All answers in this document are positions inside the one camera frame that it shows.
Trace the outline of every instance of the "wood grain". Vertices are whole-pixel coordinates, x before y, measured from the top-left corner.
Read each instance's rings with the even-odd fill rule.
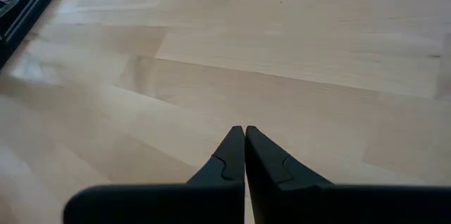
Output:
[[[0,74],[0,223],[184,182],[233,125],[336,183],[451,185],[450,19],[451,0],[54,0]]]

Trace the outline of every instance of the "hardwood flooring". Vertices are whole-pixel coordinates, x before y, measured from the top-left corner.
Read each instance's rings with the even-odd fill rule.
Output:
[[[332,182],[451,185],[450,47],[451,0],[54,0],[0,74],[0,223],[184,182],[233,125]]]

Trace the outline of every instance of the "black plastic part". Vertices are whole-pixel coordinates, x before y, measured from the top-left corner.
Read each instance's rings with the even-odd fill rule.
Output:
[[[245,180],[245,133],[232,127],[209,161],[189,181],[190,184],[223,184]]]
[[[31,0],[0,41],[0,68],[4,66],[51,0]]]
[[[255,127],[245,154],[256,224],[451,223],[449,187],[334,185]]]
[[[4,35],[30,0],[12,0],[0,10],[0,35]]]
[[[107,185],[75,195],[63,213],[79,223],[244,223],[245,135],[234,127],[183,185]]]

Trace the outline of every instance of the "wooden floor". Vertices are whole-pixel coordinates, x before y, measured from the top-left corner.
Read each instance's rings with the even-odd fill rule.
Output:
[[[0,223],[184,182],[232,125],[336,183],[451,185],[451,0],[54,0],[0,76]]]

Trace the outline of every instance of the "black object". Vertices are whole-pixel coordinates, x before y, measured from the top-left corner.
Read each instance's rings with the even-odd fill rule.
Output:
[[[98,186],[75,195],[64,223],[243,223],[245,134],[233,127],[184,185]]]
[[[5,35],[30,0],[11,0],[0,10],[0,35]]]
[[[0,68],[4,66],[51,0],[29,0],[8,29],[0,33]]]
[[[244,164],[256,224],[451,223],[449,187],[334,185],[256,127],[233,127],[186,185],[93,187],[64,223],[243,223]]]
[[[451,223],[451,188],[334,185],[246,130],[246,171],[256,224]]]

